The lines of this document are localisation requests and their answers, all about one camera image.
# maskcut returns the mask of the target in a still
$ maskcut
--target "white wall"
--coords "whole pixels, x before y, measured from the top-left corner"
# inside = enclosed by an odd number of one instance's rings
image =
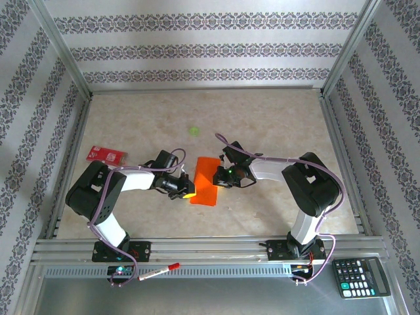
[[[93,91],[321,87],[365,0],[50,0]]]
[[[0,10],[0,314],[12,314],[85,102],[28,4]]]
[[[372,229],[420,313],[420,1],[383,1],[331,102]]]

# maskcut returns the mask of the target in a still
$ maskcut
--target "orange foam block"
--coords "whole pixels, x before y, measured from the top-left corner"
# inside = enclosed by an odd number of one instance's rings
[[[217,187],[213,186],[213,175],[217,167],[221,164],[219,159],[213,157],[199,157],[197,159],[196,176],[194,185],[196,185],[196,195],[190,198],[190,203],[194,205],[216,205]]]

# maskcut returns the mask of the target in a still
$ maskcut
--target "cable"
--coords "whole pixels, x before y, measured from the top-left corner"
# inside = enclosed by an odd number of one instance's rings
[[[309,279],[305,279],[304,277],[293,275],[294,278],[297,278],[297,279],[301,280],[301,282],[298,282],[296,280],[296,284],[305,284],[306,285],[308,282],[311,282],[313,279],[315,279],[316,277],[318,277],[318,275],[326,267],[326,264],[327,264],[328,260],[331,258],[332,254],[334,252],[334,249],[335,249],[335,236],[333,234],[318,234],[318,235],[319,236],[328,236],[329,238],[331,238],[333,240],[333,245],[331,246],[331,249],[330,249],[330,251],[329,251],[329,253],[327,255],[327,258],[325,258],[324,263],[321,265],[321,267],[318,269],[317,272],[315,272],[315,274],[312,277],[310,277]]]
[[[343,182],[341,182],[341,179],[336,174],[334,174],[333,172],[331,172],[329,169],[327,169],[326,167],[323,167],[321,165],[318,165],[316,163],[305,161],[303,159],[285,159],[285,158],[282,158],[282,157],[264,157],[264,156],[258,156],[257,154],[252,154],[252,153],[250,153],[248,151],[245,151],[245,150],[242,150],[242,149],[239,149],[239,148],[233,146],[220,133],[216,133],[215,136],[221,142],[223,142],[223,144],[227,145],[229,148],[232,148],[232,149],[234,149],[236,151],[239,151],[239,152],[241,152],[243,154],[246,154],[248,156],[251,156],[252,158],[255,158],[255,159],[262,159],[264,161],[274,161],[274,162],[279,162],[279,163],[301,163],[301,164],[305,164],[305,165],[308,165],[308,166],[315,167],[316,169],[319,169],[319,170],[327,173],[339,185],[339,189],[340,189],[340,193],[341,193],[341,199],[340,199],[340,201],[334,207],[332,207],[331,209],[327,210],[325,213],[322,214],[322,218],[320,219],[320,221],[318,222],[318,224],[315,227],[315,233],[316,233],[316,235],[318,235],[318,236],[327,236],[327,237],[329,237],[329,238],[331,238],[333,240],[333,245],[331,246],[331,250],[329,251],[328,256],[325,258],[325,261],[321,265],[320,269],[312,277],[310,277],[309,279],[305,279],[305,278],[300,277],[300,276],[294,276],[295,278],[302,280],[301,282],[298,282],[296,280],[296,284],[305,284],[306,285],[308,282],[311,282],[325,268],[328,260],[331,258],[332,254],[334,252],[334,249],[335,249],[335,237],[334,237],[334,235],[332,235],[332,234],[320,234],[318,231],[319,231],[319,229],[321,227],[321,224],[326,219],[326,216],[328,214],[332,213],[333,211],[335,211],[336,209],[338,209],[344,203],[344,200],[346,198],[345,197],[346,188],[345,188]]]
[[[119,283],[119,284],[118,284],[118,286],[119,286],[119,287],[122,287],[122,286],[126,285],[126,284],[127,284],[127,283],[129,283],[132,279],[134,279],[134,278],[136,278],[136,277],[137,277],[138,264],[137,264],[136,259],[135,259],[133,256],[131,256],[130,254],[128,254],[128,253],[126,253],[126,252],[124,252],[124,251],[120,250],[119,248],[117,248],[117,247],[113,246],[110,242],[108,242],[107,240],[105,240],[105,239],[104,239],[104,237],[102,236],[102,234],[99,232],[99,230],[98,230],[98,229],[96,228],[96,226],[95,226],[95,222],[96,222],[97,218],[99,217],[100,211],[101,211],[102,206],[104,205],[104,202],[105,202],[106,192],[108,191],[108,187],[109,187],[109,185],[110,185],[111,177],[112,177],[112,175],[113,175],[115,172],[121,171],[121,170],[123,170],[123,169],[127,169],[127,170],[130,170],[130,171],[151,171],[151,172],[164,172],[164,171],[172,171],[173,169],[176,169],[176,168],[178,168],[178,167],[182,166],[182,165],[184,164],[184,161],[185,161],[185,157],[186,157],[186,152],[185,152],[185,150],[184,150],[184,149],[182,149],[182,148],[177,148],[177,149],[173,150],[173,151],[172,151],[172,153],[173,153],[173,152],[177,152],[177,151],[181,151],[181,152],[184,154],[184,156],[182,157],[182,159],[181,159],[181,160],[180,160],[177,164],[172,165],[171,167],[168,167],[168,168],[165,168],[165,169],[151,169],[151,168],[149,168],[149,167],[143,167],[143,166],[141,166],[141,165],[139,165],[139,166],[121,166],[121,167],[116,167],[115,169],[112,169],[112,170],[108,173],[108,176],[106,177],[105,185],[104,185],[104,187],[103,187],[103,189],[102,189],[102,194],[101,194],[101,197],[100,197],[100,200],[99,200],[98,207],[96,208],[96,211],[95,211],[95,213],[94,213],[94,215],[93,215],[92,220],[90,220],[90,221],[87,223],[87,227],[88,227],[88,228],[90,228],[90,229],[91,229],[91,231],[92,231],[92,233],[93,233],[93,234],[94,234],[94,235],[95,235],[95,236],[96,236],[96,237],[97,237],[100,241],[102,241],[105,245],[107,245],[109,248],[113,249],[114,251],[116,251],[116,252],[118,252],[118,253],[120,253],[120,254],[122,254],[122,255],[126,256],[126,257],[128,257],[129,259],[131,259],[131,260],[134,262],[133,273],[131,274],[131,277],[130,277],[128,280],[124,281],[123,283]],[[114,274],[112,274],[111,279],[110,279],[110,282],[111,282],[111,285],[112,285],[112,286],[114,286],[114,285],[115,285],[115,282],[113,282],[113,281],[112,281],[112,280],[113,280],[113,278],[114,278],[114,276],[115,276],[115,273],[114,273]]]

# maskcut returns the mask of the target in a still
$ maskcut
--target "red pen cap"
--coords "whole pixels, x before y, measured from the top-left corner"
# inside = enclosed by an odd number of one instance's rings
[[[179,262],[177,262],[176,264],[172,264],[172,265],[168,266],[169,271],[170,270],[178,269],[179,267],[181,267],[181,265],[179,264]]]

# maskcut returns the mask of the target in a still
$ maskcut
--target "white robotic arm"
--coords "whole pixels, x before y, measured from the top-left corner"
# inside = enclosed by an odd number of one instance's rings
[[[98,215],[96,211],[111,169],[100,161],[94,161],[67,193],[66,204],[88,221],[94,220],[91,224],[94,224],[105,241],[126,251],[129,235],[120,227],[112,213],[119,194],[128,190],[156,189],[167,194],[172,200],[194,196],[195,186],[182,167],[179,168],[178,177],[173,176],[172,173],[160,171],[160,169],[171,167],[176,160],[177,157],[172,153],[162,150],[155,161],[151,160],[144,166],[150,166],[152,171],[122,168],[114,172],[110,177],[105,191],[106,196]]]
[[[300,209],[295,224],[287,235],[287,247],[295,258],[306,255],[308,249],[315,243],[323,214],[339,196],[338,183],[326,172],[304,163],[256,159],[261,155],[255,154],[251,157],[243,152],[238,142],[233,142],[223,149],[224,155],[221,155],[220,159],[224,162],[226,156],[231,166],[218,167],[213,177],[213,184],[225,188],[245,188],[261,179],[286,181]],[[320,159],[311,152],[299,160],[325,168]],[[252,184],[242,186],[241,181],[245,178],[252,180]]]

